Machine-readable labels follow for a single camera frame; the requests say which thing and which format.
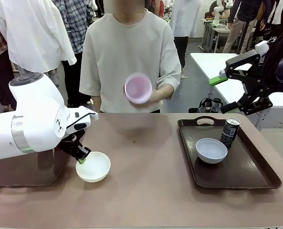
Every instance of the tray handle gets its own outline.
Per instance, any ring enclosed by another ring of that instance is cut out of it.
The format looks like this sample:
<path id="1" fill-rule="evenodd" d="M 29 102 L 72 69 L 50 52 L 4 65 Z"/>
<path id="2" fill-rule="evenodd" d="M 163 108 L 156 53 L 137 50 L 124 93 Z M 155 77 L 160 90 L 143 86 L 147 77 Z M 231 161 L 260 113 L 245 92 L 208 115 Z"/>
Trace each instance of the tray handle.
<path id="1" fill-rule="evenodd" d="M 198 124 L 199 120 L 202 119 L 210 119 L 213 121 L 213 124 L 210 123 L 202 123 L 202 124 Z M 218 122 L 218 120 L 216 118 L 210 117 L 210 116 L 201 116 L 201 117 L 197 117 L 196 119 L 193 120 L 195 122 L 195 125 L 199 125 L 199 126 L 210 126 L 210 125 L 215 125 L 215 123 Z"/>

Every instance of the pants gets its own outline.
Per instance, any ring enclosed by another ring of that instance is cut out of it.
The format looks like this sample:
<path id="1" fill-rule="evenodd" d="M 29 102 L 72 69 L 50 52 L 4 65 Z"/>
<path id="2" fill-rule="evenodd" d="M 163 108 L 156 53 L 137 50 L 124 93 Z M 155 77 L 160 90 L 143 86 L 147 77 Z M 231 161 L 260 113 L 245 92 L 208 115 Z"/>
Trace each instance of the pants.
<path id="1" fill-rule="evenodd" d="M 9 88 L 9 82 L 12 79 L 14 79 L 14 74 L 9 53 L 6 50 L 0 55 L 0 103 L 3 106 L 11 105 L 11 108 L 16 110 L 16 100 Z"/>
<path id="2" fill-rule="evenodd" d="M 252 29 L 254 28 L 255 23 L 256 23 L 256 19 L 251 21 L 249 26 L 248 26 L 248 29 L 246 31 L 246 35 L 245 35 L 245 38 L 244 38 L 244 42 L 243 42 L 243 45 L 242 45 L 242 48 L 241 48 L 241 53 L 244 52 L 244 50 L 247 46 L 247 42 L 250 38 Z M 239 20 L 238 18 L 236 18 L 236 20 L 234 21 L 234 23 L 232 25 L 231 32 L 228 35 L 223 53 L 229 53 L 231 51 L 232 44 L 239 37 L 241 30 L 243 30 L 243 26 L 244 26 L 244 22 Z"/>
<path id="3" fill-rule="evenodd" d="M 103 17 L 104 16 L 103 0 L 95 0 L 95 4 L 98 7 L 98 10 L 96 11 L 98 18 Z"/>
<path id="4" fill-rule="evenodd" d="M 24 68 L 21 68 L 18 65 L 17 65 L 17 68 L 18 68 L 18 71 L 19 71 L 20 75 L 26 75 L 26 74 L 29 74 L 29 73 L 33 73 L 33 72 L 28 71 L 28 70 L 26 70 Z M 57 77 L 57 70 L 56 69 L 48 71 L 48 72 L 46 72 L 44 74 L 47 75 L 51 79 L 51 81 L 54 83 L 54 85 L 56 87 L 59 87 L 60 83 L 59 83 L 59 77 Z"/>
<path id="5" fill-rule="evenodd" d="M 62 61 L 65 72 L 65 86 L 68 95 L 68 104 L 78 107 L 80 104 L 85 104 L 90 101 L 91 96 L 79 92 L 81 79 L 83 53 L 76 54 L 77 63 L 69 65 L 68 61 Z"/>
<path id="6" fill-rule="evenodd" d="M 178 57 L 180 61 L 181 68 L 185 67 L 185 54 L 188 46 L 189 37 L 174 37 L 174 43 L 176 49 L 178 50 Z"/>

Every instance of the white wall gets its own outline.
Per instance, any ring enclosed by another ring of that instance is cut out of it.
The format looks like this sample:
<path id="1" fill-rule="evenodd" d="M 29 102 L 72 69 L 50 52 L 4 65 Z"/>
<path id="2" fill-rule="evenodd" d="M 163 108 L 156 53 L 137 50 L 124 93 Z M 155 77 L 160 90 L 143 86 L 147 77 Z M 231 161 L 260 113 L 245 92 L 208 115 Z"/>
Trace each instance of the white wall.
<path id="1" fill-rule="evenodd" d="M 209 8 L 214 1 L 215 0 L 202 0 L 202 4 L 201 4 L 199 15 L 198 15 L 198 22 L 197 22 L 195 37 L 203 37 L 204 22 L 202 22 L 201 20 L 204 19 L 205 13 L 209 11 Z"/>

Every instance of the white table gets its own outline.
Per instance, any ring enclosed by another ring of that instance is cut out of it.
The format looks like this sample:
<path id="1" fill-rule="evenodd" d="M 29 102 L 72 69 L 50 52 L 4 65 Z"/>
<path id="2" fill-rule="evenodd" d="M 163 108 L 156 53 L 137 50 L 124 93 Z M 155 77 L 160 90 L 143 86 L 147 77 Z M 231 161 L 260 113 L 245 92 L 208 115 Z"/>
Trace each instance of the white table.
<path id="1" fill-rule="evenodd" d="M 220 70 L 225 69 L 225 62 L 236 56 L 234 53 L 191 53 L 190 55 L 207 79 L 212 79 L 218 76 Z M 250 64 L 245 64 L 238 69 L 248 70 L 250 66 Z M 244 93 L 243 85 L 239 80 L 229 79 L 216 85 L 215 88 L 228 104 L 238 101 Z M 273 108 L 283 109 L 283 93 L 273 93 L 269 98 L 273 103 Z M 262 117 L 259 116 L 259 119 L 258 125 L 260 125 Z"/>

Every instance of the beige t-shirt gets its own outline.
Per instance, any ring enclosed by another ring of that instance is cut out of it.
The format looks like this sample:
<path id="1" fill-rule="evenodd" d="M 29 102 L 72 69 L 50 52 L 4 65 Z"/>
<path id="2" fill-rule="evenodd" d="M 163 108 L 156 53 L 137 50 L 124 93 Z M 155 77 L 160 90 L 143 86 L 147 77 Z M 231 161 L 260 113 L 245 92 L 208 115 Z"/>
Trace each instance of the beige t-shirt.
<path id="1" fill-rule="evenodd" d="M 150 113 L 160 108 L 132 107 L 123 93 L 126 78 L 144 73 L 152 87 L 170 84 L 176 90 L 181 66 L 167 22 L 151 12 L 134 25 L 123 25 L 107 14 L 87 31 L 80 81 L 80 92 L 101 96 L 106 113 Z"/>

